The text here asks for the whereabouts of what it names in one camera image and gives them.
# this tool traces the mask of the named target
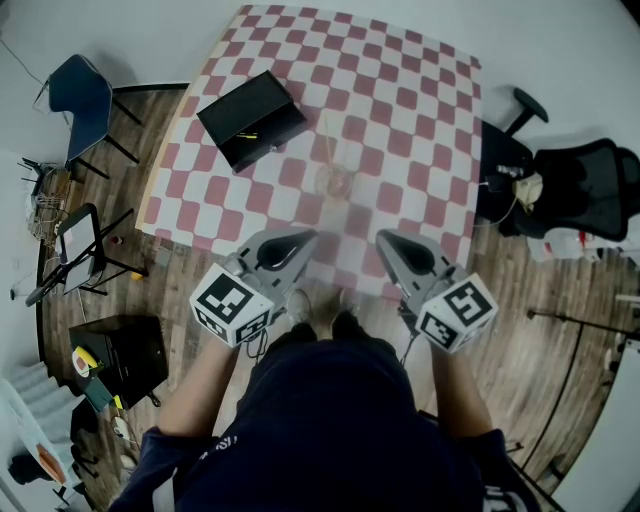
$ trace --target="white cube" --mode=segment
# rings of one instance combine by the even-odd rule
[[[489,290],[478,274],[473,274],[425,302],[416,329],[434,345],[453,353],[478,339],[497,313],[498,305]]]
[[[198,322],[230,347],[267,328],[273,302],[214,263],[189,298]]]

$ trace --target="red and white checkered tablecloth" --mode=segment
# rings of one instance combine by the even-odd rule
[[[234,175],[196,117],[271,72],[309,120],[306,132]],[[148,184],[143,231],[220,254],[289,225],[320,232],[306,275],[399,296],[375,251],[400,228],[466,265],[480,166],[480,65],[421,34],[349,14],[245,6],[187,91]],[[327,162],[352,171],[347,200],[316,193]]]

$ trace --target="black box on floor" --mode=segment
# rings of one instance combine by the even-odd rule
[[[118,396],[124,409],[151,393],[168,375],[160,321],[117,315],[69,329],[71,347],[83,347],[100,368],[76,382],[100,410]]]

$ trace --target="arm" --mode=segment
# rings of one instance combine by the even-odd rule
[[[212,341],[160,409],[158,429],[167,436],[211,437],[238,350]]]
[[[462,352],[431,348],[440,427],[454,439],[478,437],[493,430],[491,416]]]

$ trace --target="music stand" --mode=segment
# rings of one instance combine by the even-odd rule
[[[134,268],[108,258],[102,247],[102,240],[132,213],[133,208],[101,230],[96,207],[91,203],[85,203],[61,222],[58,228],[61,246],[60,264],[42,281],[40,286],[29,294],[25,301],[27,307],[33,306],[36,302],[42,300],[60,283],[65,285],[65,294],[72,290],[80,289],[106,296],[108,295],[107,292],[96,290],[95,288],[125,272],[135,272],[145,277],[148,276],[149,273],[144,269]],[[107,263],[111,263],[122,270],[91,287],[85,286],[94,275],[104,271]]]

